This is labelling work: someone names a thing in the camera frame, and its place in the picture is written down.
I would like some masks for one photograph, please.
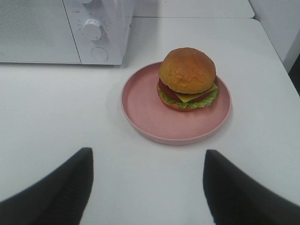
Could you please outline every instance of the lettuce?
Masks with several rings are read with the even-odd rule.
[[[201,100],[200,102],[177,102],[176,100],[170,99],[163,91],[160,91],[160,93],[162,97],[169,103],[176,103],[183,109],[185,109],[188,105],[192,109],[195,109],[205,107],[206,105],[211,105],[212,101],[216,98],[218,91],[218,88],[213,90],[205,99]]]

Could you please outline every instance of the cheese slice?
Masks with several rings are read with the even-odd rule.
[[[190,100],[193,100],[193,99],[198,98],[198,97],[200,97],[202,95],[205,95],[207,92],[213,91],[213,90],[215,90],[217,88],[218,88],[217,85],[215,85],[213,83],[213,85],[212,85],[211,88],[209,88],[207,91],[199,93],[199,94],[192,94],[192,95],[190,95],[190,94],[181,94],[181,93],[177,93],[177,92],[174,92],[174,93],[175,93],[175,95],[177,95],[178,98],[180,98],[180,100],[182,102],[189,102]]]

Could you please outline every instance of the white table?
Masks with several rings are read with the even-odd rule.
[[[127,122],[120,92],[137,69],[183,46],[214,60],[232,113],[202,142],[159,144]],[[212,225],[202,188],[207,149],[300,205],[300,99],[258,21],[134,18],[121,67],[1,64],[0,71],[0,201],[88,146],[94,184],[82,225]]]
[[[254,18],[248,0],[136,0],[136,17]]]

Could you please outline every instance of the hamburger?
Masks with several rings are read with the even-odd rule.
[[[218,87],[214,62],[194,48],[172,50],[161,63],[157,93],[168,107],[182,112],[210,105]]]

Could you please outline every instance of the top bun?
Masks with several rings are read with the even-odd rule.
[[[203,52],[194,48],[178,48],[166,56],[158,76],[175,92],[197,94],[211,88],[216,78],[216,68]]]

